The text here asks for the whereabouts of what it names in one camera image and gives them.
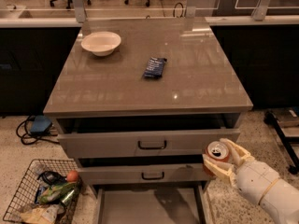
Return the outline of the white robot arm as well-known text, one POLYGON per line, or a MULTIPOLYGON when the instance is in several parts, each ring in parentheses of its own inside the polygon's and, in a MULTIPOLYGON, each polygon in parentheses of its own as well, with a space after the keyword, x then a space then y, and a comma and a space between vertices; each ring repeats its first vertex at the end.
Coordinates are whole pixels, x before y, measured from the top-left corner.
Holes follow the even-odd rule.
POLYGON ((261 206, 275 224, 298 224, 299 189, 245 148, 221 138, 207 145, 203 160, 207 173, 236 189, 250 203, 261 206))

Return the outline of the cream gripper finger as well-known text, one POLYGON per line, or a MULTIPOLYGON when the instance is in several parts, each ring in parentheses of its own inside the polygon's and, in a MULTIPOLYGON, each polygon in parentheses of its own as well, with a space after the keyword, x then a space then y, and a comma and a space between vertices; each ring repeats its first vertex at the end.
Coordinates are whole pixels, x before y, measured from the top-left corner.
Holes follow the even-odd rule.
POLYGON ((233 188, 237 187, 235 158, 230 158, 228 161, 217 161, 209 157, 207 154, 204 154, 203 159, 205 167, 213 175, 233 188))
POLYGON ((233 162, 236 167, 241 167, 246 161, 254 161, 255 158, 250 154, 249 151, 244 149, 242 146, 236 144, 230 139, 221 138, 220 141, 226 145, 233 157, 233 162))

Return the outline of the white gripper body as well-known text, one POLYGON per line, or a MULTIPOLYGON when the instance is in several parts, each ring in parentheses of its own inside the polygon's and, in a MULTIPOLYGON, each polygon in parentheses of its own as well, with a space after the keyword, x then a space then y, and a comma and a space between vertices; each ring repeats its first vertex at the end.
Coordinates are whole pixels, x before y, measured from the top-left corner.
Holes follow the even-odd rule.
POLYGON ((246 161, 236 171, 236 184, 239 193, 257 205, 275 205, 272 188, 279 181, 277 171, 261 161, 246 161))

